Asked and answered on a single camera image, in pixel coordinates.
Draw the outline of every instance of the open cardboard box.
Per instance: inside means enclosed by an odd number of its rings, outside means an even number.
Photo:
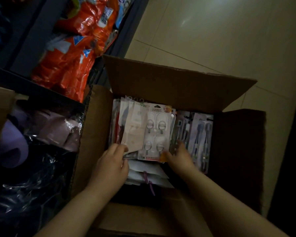
[[[265,112],[222,112],[257,81],[200,73],[104,56],[111,93],[94,86],[72,178],[72,197],[83,190],[109,135],[113,96],[132,96],[177,110],[214,114],[208,176],[260,212]],[[193,199],[178,189],[162,190],[162,208],[109,203],[93,227],[143,236],[211,236]]]

